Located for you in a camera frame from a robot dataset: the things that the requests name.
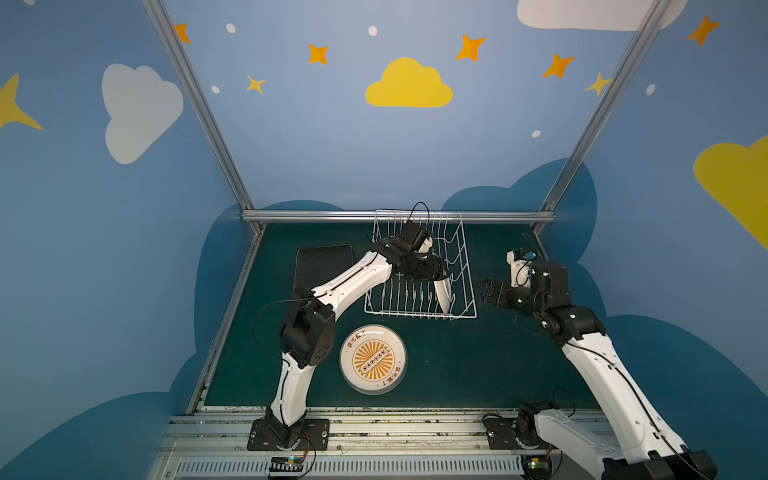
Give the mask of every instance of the dark blue cloud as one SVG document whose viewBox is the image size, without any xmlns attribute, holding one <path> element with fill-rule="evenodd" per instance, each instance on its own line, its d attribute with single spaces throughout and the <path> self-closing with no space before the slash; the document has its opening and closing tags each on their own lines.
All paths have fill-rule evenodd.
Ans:
<svg viewBox="0 0 768 480">
<path fill-rule="evenodd" d="M 598 203 L 592 176 L 582 164 L 541 239 L 552 260 L 568 268 L 573 303 L 604 321 L 622 362 L 664 419 L 693 450 L 706 450 L 719 480 L 762 478 L 768 419 L 745 415 L 768 409 L 768 397 L 722 353 L 680 327 L 647 316 L 606 317 L 602 296 L 578 263 L 590 242 Z"/>
<path fill-rule="evenodd" d="M 124 396 L 77 415 L 13 458 L 0 469 L 0 480 L 146 478 L 170 417 L 187 408 L 251 235 L 238 205 L 227 208 L 209 229 L 195 283 L 196 353 L 181 367 L 168 393 Z M 50 403 L 56 408 L 56 398 Z"/>
<path fill-rule="evenodd" d="M 289 200 L 267 205 L 261 210 L 343 210 L 343 208 L 317 200 Z"/>
<path fill-rule="evenodd" d="M 453 194 L 442 206 L 446 211 L 538 210 L 558 177 L 565 159 L 531 170 L 509 188 L 470 187 Z"/>
</svg>

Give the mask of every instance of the blue wall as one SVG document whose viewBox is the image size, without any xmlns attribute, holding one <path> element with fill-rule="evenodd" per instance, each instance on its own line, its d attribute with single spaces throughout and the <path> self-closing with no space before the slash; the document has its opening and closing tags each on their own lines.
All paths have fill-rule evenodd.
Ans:
<svg viewBox="0 0 768 480">
<path fill-rule="evenodd" d="M 504 0 L 167 4 L 186 25 L 184 47 L 259 208 L 424 200 L 434 210 L 537 210 L 465 189 L 508 189 L 567 157 L 598 101 L 585 88 L 598 72 L 610 78 L 632 36 L 577 24 L 532 28 Z M 456 60 L 463 35 L 485 38 L 477 61 Z M 328 47 L 327 65 L 309 63 L 309 44 Z M 563 78 L 543 77 L 553 55 L 574 57 Z M 441 108 L 368 103 L 367 87 L 401 57 L 434 67 L 452 100 Z M 249 76 L 264 80 L 263 94 L 247 90 Z"/>
<path fill-rule="evenodd" d="M 768 420 L 748 413 L 768 408 L 768 251 L 701 187 L 694 162 L 768 135 L 766 14 L 758 0 L 689 2 L 542 234 L 575 300 L 604 319 L 649 399 L 723 480 L 768 468 Z M 687 37 L 705 15 L 720 26 L 699 46 Z"/>
<path fill-rule="evenodd" d="M 186 98 L 135 162 L 107 147 L 107 67 L 180 83 L 138 0 L 3 2 L 0 59 L 42 128 L 0 104 L 0 478 L 143 478 L 250 229 Z"/>
</svg>

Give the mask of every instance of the orange sunburst pattern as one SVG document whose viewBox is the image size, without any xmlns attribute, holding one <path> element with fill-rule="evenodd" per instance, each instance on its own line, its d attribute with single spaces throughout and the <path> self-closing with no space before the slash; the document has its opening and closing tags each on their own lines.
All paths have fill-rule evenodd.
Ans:
<svg viewBox="0 0 768 480">
<path fill-rule="evenodd" d="M 389 375 L 395 365 L 395 354 L 381 340 L 369 340 L 355 350 L 355 371 L 369 382 L 376 382 Z"/>
</svg>

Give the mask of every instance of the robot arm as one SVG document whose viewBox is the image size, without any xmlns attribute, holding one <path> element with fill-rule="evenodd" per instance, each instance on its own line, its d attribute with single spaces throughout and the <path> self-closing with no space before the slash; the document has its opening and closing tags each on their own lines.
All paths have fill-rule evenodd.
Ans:
<svg viewBox="0 0 768 480">
<path fill-rule="evenodd" d="M 522 406 L 516 425 L 518 440 L 526 446 L 557 445 L 593 477 L 603 480 L 714 478 L 717 468 L 709 456 L 689 450 L 662 419 L 622 364 L 594 312 L 571 305 L 565 267 L 534 257 L 525 250 L 510 252 L 511 281 L 488 280 L 484 301 L 537 320 L 584 378 L 619 445 L 607 444 L 548 402 Z"/>
<path fill-rule="evenodd" d="M 304 301 L 286 310 L 280 325 L 283 368 L 275 399 L 265 414 L 281 448 L 292 449 L 300 440 L 315 367 L 333 348 L 336 321 L 365 292 L 401 273 L 407 280 L 435 282 L 440 307 L 449 311 L 449 275 L 442 260 L 429 252 L 432 241 L 427 230 L 406 221 L 400 232 L 375 242 L 359 262 L 336 278 L 294 292 Z"/>
</svg>

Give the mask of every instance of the yellow star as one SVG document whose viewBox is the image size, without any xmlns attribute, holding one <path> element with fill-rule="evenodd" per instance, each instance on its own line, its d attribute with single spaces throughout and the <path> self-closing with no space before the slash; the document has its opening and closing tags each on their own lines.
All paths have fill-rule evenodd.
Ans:
<svg viewBox="0 0 768 480">
<path fill-rule="evenodd" d="M 16 88 L 18 87 L 18 74 L 11 77 L 8 83 L 0 88 L 0 128 L 7 123 L 17 121 L 20 124 L 42 130 L 38 122 L 32 120 L 16 104 Z"/>
<path fill-rule="evenodd" d="M 176 33 L 179 34 L 179 40 L 183 41 L 184 43 L 192 43 L 190 41 L 190 38 L 187 37 L 187 24 L 182 23 L 181 25 L 174 25 L 176 27 Z"/>
<path fill-rule="evenodd" d="M 568 66 L 569 63 L 571 63 L 571 60 L 573 60 L 575 57 L 570 58 L 560 58 L 557 55 L 555 55 L 552 58 L 552 66 L 544 73 L 545 77 L 548 77 L 549 75 L 557 75 L 560 78 L 563 78 L 563 74 L 565 73 L 565 67 Z"/>
<path fill-rule="evenodd" d="M 471 58 L 474 61 L 478 60 L 478 48 L 480 48 L 480 45 L 482 42 L 485 41 L 484 38 L 478 38 L 477 40 L 472 40 L 470 37 L 464 36 L 464 45 L 462 46 L 462 50 L 456 55 L 456 60 L 461 60 L 462 58 Z"/>
<path fill-rule="evenodd" d="M 326 63 L 326 50 L 328 47 L 316 47 L 310 43 L 310 63 L 318 61 L 323 65 L 328 65 Z"/>
<path fill-rule="evenodd" d="M 710 19 L 705 15 L 699 28 L 694 30 L 694 33 L 688 35 L 688 40 L 695 40 L 699 46 L 701 46 L 701 44 L 704 43 L 704 40 L 707 39 L 707 35 L 718 26 L 720 26 L 719 23 L 710 22 Z"/>
<path fill-rule="evenodd" d="M 602 73 L 598 72 L 598 79 L 592 85 L 585 88 L 584 91 L 594 90 L 598 93 L 598 97 L 599 97 L 600 94 L 603 92 L 603 87 L 607 85 L 609 81 L 611 81 L 610 78 L 606 78 L 605 80 L 603 80 Z"/>
<path fill-rule="evenodd" d="M 260 94 L 264 95 L 264 92 L 261 91 L 261 84 L 265 82 L 264 80 L 255 81 L 250 77 L 250 75 L 248 75 L 248 80 L 250 80 L 250 85 L 248 85 L 246 90 L 258 90 Z"/>
</svg>

